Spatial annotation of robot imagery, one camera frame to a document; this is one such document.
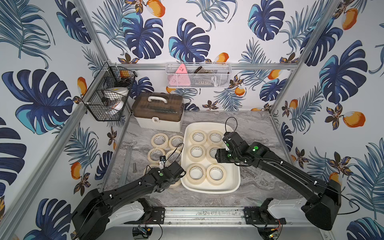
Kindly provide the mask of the white plastic storage tray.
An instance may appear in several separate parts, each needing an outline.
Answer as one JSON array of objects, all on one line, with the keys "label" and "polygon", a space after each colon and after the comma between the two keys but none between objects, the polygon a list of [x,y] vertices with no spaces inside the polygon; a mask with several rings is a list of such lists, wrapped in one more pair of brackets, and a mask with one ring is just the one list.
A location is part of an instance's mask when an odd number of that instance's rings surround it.
[{"label": "white plastic storage tray", "polygon": [[182,185],[189,191],[204,194],[229,194],[241,183],[240,168],[219,164],[218,149],[225,149],[224,133],[233,131],[222,123],[199,122],[186,127],[181,166],[187,172]]}]

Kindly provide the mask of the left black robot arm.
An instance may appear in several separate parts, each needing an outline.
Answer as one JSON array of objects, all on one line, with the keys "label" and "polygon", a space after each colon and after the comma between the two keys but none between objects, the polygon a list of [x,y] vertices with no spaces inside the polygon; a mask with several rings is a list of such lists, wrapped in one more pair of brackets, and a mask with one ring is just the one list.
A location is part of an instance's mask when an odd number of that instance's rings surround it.
[{"label": "left black robot arm", "polygon": [[109,217],[123,206],[153,192],[161,193],[186,174],[177,163],[163,169],[152,168],[141,178],[117,189],[88,192],[72,213],[80,240],[95,240],[106,230]]}]

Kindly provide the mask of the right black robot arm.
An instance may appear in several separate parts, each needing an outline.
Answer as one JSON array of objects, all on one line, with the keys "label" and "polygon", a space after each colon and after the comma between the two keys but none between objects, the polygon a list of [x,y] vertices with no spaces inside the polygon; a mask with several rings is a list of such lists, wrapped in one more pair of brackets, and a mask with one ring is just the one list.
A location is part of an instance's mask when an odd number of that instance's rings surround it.
[{"label": "right black robot arm", "polygon": [[319,229],[330,231],[342,205],[341,185],[323,181],[292,166],[259,142],[248,144],[237,132],[225,132],[225,148],[218,149],[215,158],[219,164],[261,169],[286,183],[307,202],[301,207],[305,217]]}]

